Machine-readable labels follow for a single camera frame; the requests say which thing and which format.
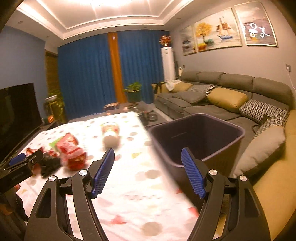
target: checkered pillow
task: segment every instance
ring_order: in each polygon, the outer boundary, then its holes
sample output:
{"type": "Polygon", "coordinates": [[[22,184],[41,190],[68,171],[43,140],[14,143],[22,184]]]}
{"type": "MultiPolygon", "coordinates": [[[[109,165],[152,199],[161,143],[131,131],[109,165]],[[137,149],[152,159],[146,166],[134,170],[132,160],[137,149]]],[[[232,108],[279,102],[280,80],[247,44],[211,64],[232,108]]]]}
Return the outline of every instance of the checkered pillow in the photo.
{"type": "Polygon", "coordinates": [[[253,99],[244,103],[239,108],[239,112],[242,116],[247,117],[258,124],[261,123],[264,115],[269,115],[270,117],[273,117],[279,114],[281,115],[282,122],[285,125],[289,115],[289,112],[287,110],[283,110],[274,105],[253,99]]]}
{"type": "Polygon", "coordinates": [[[256,131],[256,134],[253,139],[255,139],[257,136],[259,136],[263,131],[265,131],[267,128],[271,126],[282,126],[285,127],[288,115],[286,115],[286,118],[283,117],[281,113],[275,114],[273,117],[269,118],[264,122],[262,126],[259,127],[259,129],[256,131]]]}
{"type": "Polygon", "coordinates": [[[215,89],[215,85],[210,84],[210,85],[193,85],[188,89],[188,91],[195,91],[195,92],[200,92],[204,93],[206,98],[205,101],[207,101],[207,96],[215,89]]]}

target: painting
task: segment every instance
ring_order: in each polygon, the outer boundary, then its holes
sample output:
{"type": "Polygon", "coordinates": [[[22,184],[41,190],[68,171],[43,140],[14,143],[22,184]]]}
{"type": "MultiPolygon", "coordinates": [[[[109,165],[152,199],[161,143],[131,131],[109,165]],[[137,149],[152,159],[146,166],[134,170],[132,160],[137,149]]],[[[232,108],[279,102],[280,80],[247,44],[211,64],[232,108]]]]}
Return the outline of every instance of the painting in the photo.
{"type": "Polygon", "coordinates": [[[193,32],[193,26],[190,25],[180,31],[182,40],[183,55],[189,55],[196,53],[195,37],[193,32]]]}
{"type": "Polygon", "coordinates": [[[194,30],[199,52],[242,46],[232,8],[196,22],[194,30]]]}
{"type": "Polygon", "coordinates": [[[277,47],[276,36],[269,17],[259,1],[235,6],[246,45],[277,47]]]}

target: wall outlet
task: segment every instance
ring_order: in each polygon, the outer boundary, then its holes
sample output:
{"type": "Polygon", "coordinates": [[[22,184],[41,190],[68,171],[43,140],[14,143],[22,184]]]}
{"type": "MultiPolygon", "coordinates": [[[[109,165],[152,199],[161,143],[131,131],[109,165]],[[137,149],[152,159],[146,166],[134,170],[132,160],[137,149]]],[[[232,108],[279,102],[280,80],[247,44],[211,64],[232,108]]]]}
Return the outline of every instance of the wall outlet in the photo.
{"type": "Polygon", "coordinates": [[[292,70],[291,70],[291,65],[286,64],[286,70],[289,71],[289,72],[292,72],[292,70]]]}

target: white tablecloth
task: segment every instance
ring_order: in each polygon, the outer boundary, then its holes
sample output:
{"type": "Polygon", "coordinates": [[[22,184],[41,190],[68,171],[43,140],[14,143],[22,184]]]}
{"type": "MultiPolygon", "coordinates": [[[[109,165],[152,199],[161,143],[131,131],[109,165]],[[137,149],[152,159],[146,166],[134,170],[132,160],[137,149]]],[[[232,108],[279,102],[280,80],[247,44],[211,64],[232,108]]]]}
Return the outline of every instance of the white tablecloth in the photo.
{"type": "MultiPolygon", "coordinates": [[[[147,131],[134,112],[65,124],[40,133],[27,147],[49,149],[49,143],[70,132],[86,149],[88,168],[105,153],[101,124],[108,121],[120,126],[121,144],[115,149],[115,162],[102,194],[92,201],[108,239],[187,240],[198,217],[196,209],[163,169],[147,131]]],[[[58,178],[74,174],[65,167],[55,173],[58,178]]],[[[18,194],[28,216],[45,182],[46,179],[35,176],[20,184],[18,194]]],[[[74,236],[82,239],[72,196],[67,196],[67,203],[74,236]]]]}

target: purple trash bin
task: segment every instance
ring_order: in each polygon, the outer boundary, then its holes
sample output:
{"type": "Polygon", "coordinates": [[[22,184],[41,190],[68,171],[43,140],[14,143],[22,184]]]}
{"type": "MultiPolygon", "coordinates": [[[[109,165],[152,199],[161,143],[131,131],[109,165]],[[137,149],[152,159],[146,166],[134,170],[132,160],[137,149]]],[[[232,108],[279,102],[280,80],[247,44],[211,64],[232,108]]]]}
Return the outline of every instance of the purple trash bin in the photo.
{"type": "Polygon", "coordinates": [[[189,147],[195,158],[228,177],[245,130],[207,114],[194,114],[156,125],[149,133],[164,166],[200,210],[203,201],[194,194],[182,165],[182,149],[189,147]]]}

